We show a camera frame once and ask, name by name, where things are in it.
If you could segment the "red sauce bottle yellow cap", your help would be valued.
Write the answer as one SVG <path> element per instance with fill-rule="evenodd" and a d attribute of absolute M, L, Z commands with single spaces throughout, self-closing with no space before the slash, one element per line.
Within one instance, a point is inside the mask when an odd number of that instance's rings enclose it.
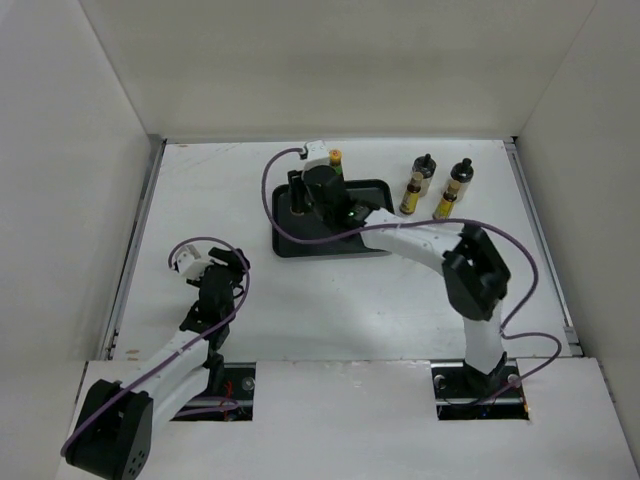
<path fill-rule="evenodd" d="M 343 175 L 342 158 L 343 154 L 339 149 L 331 149 L 329 151 L 329 165 L 339 176 Z"/>

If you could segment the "small spice jar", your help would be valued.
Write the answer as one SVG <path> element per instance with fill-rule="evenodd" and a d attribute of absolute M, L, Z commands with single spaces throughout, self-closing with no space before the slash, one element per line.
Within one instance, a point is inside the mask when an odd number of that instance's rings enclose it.
<path fill-rule="evenodd" d="M 291 204 L 290 212 L 292 215 L 301 216 L 307 213 L 307 209 L 305 205 Z"/>

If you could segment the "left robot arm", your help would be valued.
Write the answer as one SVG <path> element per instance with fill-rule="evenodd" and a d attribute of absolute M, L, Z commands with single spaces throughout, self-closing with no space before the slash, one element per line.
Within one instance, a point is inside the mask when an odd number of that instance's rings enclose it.
<path fill-rule="evenodd" d="M 205 256 L 182 242 L 169 264 L 198 297 L 173 337 L 132 373 L 98 380 L 86 393 L 76 425 L 61 448 L 66 464 L 100 479 L 136 479 L 156 433 L 199 395 L 224 387 L 219 351 L 246 300 L 250 262 L 240 249 L 217 241 Z"/>

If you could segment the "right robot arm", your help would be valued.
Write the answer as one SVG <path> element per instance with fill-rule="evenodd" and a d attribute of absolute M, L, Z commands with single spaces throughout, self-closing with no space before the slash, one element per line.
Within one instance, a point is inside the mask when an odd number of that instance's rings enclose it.
<path fill-rule="evenodd" d="M 464 384 L 478 396 L 497 388 L 506 363 L 500 324 L 511 274 L 487 233 L 469 223 L 458 233 L 410 227 L 389 210 L 353 197 L 326 165 L 291 170 L 287 177 L 295 213 L 314 214 L 334 235 L 358 237 L 368 249 L 398 255 L 441 275 L 449 304 L 463 319 Z"/>

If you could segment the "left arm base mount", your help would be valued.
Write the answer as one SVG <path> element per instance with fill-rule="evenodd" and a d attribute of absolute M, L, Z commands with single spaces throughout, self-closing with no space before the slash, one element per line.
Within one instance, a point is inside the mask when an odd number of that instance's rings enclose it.
<path fill-rule="evenodd" d="M 253 420 L 257 368 L 255 362 L 227 362 L 220 353 L 205 364 L 205 390 L 174 417 L 181 422 L 243 422 Z"/>

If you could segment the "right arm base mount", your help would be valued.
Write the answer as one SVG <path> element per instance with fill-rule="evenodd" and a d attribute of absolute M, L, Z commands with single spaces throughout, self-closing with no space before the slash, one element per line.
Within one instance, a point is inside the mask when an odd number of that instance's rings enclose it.
<path fill-rule="evenodd" d="M 522 386 L 506 389 L 519 375 L 515 361 L 508 361 L 488 383 L 473 378 L 461 362 L 433 363 L 431 376 L 438 419 L 527 421 L 529 411 Z"/>

